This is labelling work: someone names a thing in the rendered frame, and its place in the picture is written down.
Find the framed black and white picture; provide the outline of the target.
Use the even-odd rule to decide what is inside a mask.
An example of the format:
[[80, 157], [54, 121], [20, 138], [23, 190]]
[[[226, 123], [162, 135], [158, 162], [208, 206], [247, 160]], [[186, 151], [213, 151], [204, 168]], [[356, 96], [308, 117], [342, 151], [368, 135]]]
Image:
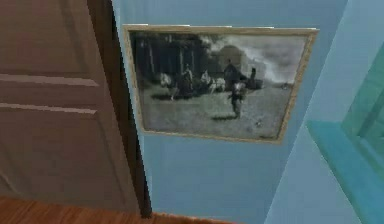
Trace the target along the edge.
[[281, 143], [316, 28], [126, 24], [145, 133]]

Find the brown panelled room door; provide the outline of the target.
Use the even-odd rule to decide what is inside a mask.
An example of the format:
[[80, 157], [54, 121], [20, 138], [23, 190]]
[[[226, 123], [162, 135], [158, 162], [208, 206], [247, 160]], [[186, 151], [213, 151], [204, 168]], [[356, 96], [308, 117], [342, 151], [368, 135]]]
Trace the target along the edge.
[[112, 0], [0, 0], [0, 196], [150, 217]]

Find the teal framed window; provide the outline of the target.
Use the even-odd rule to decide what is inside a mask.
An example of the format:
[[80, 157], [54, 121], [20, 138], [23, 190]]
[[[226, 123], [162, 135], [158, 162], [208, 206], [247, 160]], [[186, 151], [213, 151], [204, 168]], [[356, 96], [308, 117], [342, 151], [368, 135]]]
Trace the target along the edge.
[[307, 129], [362, 224], [384, 224], [384, 43], [340, 122]]

